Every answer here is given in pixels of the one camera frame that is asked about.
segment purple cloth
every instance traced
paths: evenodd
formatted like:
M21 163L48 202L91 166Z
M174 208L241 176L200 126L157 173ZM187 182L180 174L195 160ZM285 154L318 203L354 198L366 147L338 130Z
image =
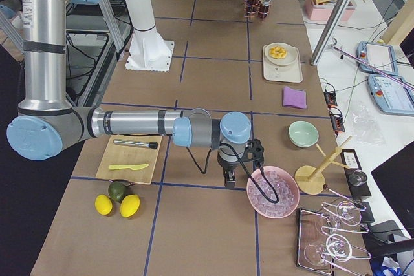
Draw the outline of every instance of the purple cloth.
M290 87L284 87L283 106L306 109L306 92L304 90L294 90Z

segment small metal cup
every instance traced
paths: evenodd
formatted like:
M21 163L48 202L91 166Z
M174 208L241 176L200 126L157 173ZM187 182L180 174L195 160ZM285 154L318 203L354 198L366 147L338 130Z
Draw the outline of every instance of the small metal cup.
M357 169L348 176L349 183L354 187L359 187L367 183L368 176L363 171Z

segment white table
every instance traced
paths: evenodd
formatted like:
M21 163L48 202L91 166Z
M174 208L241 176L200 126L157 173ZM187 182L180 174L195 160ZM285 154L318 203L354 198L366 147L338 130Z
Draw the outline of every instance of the white table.
M355 1L357 9L354 14L348 22L341 22L340 25L364 28L375 26L382 21L382 16L372 0L365 0L365 2L363 0ZM310 45L312 50L314 50L324 26L311 23L326 22L309 21L304 10L303 18L307 27ZM337 46L343 46L344 50L350 54L355 54L359 42L369 41L370 38L372 40L386 26L386 23L382 23L377 30L376 27L365 30L338 27L334 33L334 37L338 40ZM400 47L394 48L397 58L404 56ZM399 61L408 62L406 58L402 58ZM357 64L355 61L347 59L346 57L341 60L340 54L334 50L326 50L318 63L318 73L321 81L324 81L322 78L326 79L334 85L336 90L353 86L356 70ZM414 83L414 70L412 67L398 65L398 71L408 82ZM361 71L356 73L356 83L364 81L366 78L366 73ZM336 93L338 107L344 115L347 112L351 91L352 89L347 89ZM414 140L413 122L413 117L383 114L373 101L367 83L362 83L354 88L349 112L345 119L346 133L338 136L337 143L339 145L348 136L353 136L353 139L345 147L356 150L362 169L368 174L368 186L372 197L367 201L373 210L375 218L374 224L394 220L400 228L403 228L401 222L373 180L371 171ZM367 124L371 124L369 131L364 130L367 128Z

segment pink box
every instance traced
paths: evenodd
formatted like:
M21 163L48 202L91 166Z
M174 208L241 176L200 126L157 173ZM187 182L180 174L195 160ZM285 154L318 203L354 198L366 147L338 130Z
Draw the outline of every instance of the pink box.
M305 0L305 10L311 21L327 21L334 5L315 5L313 0ZM341 21L347 21L356 9L355 0L350 0Z

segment black floor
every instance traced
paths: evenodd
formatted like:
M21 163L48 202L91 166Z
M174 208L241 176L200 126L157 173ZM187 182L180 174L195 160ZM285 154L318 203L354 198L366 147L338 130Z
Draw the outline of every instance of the black floor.
M29 275L83 143L50 160L20 157L6 140L17 116L19 63L0 46L0 275Z

